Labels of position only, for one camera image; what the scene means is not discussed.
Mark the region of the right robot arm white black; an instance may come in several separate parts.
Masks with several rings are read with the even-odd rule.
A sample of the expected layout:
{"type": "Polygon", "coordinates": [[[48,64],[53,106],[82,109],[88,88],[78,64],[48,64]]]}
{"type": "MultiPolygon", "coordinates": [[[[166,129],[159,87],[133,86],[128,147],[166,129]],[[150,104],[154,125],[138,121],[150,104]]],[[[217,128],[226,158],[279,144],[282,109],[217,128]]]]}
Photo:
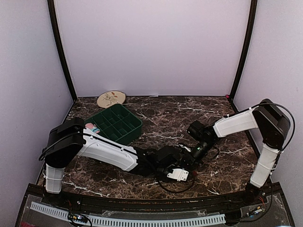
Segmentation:
{"type": "Polygon", "coordinates": [[[241,198],[244,204],[252,205],[260,197],[258,188],[263,187],[275,171],[281,154],[293,139],[295,118],[291,111],[266,98],[209,125],[196,120],[187,128],[188,134],[198,142],[197,148],[191,149],[191,154],[197,159],[201,159],[220,139],[243,131],[257,131],[262,139],[258,162],[249,180],[253,187],[241,198]]]}

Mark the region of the green plastic divider tray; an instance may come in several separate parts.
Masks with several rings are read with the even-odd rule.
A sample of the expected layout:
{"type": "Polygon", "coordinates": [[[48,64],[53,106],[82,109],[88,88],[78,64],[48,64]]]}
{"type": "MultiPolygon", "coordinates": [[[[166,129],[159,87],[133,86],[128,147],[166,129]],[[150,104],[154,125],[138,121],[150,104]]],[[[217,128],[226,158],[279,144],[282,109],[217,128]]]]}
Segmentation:
{"type": "Polygon", "coordinates": [[[142,121],[121,104],[115,104],[85,120],[99,129],[98,135],[128,145],[142,133],[142,121]]]}

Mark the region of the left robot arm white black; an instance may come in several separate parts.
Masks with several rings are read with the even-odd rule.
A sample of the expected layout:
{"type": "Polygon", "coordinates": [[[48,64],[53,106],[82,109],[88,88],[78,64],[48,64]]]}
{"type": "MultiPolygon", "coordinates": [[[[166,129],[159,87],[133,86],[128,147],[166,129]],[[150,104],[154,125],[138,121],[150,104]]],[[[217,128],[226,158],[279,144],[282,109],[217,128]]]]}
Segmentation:
{"type": "Polygon", "coordinates": [[[189,151],[173,146],[141,149],[111,141],[94,133],[76,117],[51,129],[40,161],[45,161],[45,189],[56,206],[63,206],[67,196],[61,192],[64,170],[75,156],[89,157],[140,176],[153,176],[159,184],[175,180],[191,181],[193,187],[195,158],[189,151]]]}

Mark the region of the pink sock with green patches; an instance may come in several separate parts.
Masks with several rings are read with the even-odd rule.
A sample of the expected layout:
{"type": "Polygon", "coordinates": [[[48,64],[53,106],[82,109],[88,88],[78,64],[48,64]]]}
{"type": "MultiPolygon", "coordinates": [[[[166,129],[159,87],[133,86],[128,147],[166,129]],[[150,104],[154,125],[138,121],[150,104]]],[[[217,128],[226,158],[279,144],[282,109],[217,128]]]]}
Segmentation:
{"type": "Polygon", "coordinates": [[[91,122],[85,124],[85,127],[90,129],[93,133],[96,133],[96,134],[100,133],[100,129],[91,122]]]}

